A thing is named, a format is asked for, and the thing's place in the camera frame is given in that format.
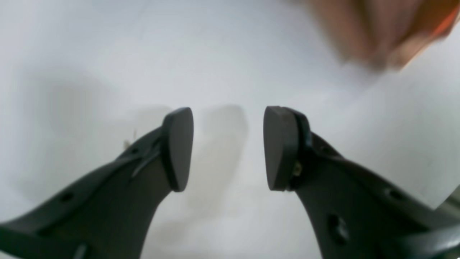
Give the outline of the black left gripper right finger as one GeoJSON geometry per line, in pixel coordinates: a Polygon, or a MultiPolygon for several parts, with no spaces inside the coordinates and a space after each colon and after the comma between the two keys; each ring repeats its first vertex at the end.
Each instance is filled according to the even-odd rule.
{"type": "Polygon", "coordinates": [[[324,259],[458,259],[459,218],[432,210],[311,131],[303,113],[266,107],[266,175],[293,191],[324,259]]]}

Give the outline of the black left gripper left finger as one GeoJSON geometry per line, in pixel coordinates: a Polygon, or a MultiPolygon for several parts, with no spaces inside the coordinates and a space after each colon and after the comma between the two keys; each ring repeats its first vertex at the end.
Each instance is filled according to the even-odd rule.
{"type": "Polygon", "coordinates": [[[185,190],[193,113],[179,108],[114,161],[1,224],[1,251],[22,259],[138,259],[153,216],[185,190]]]}

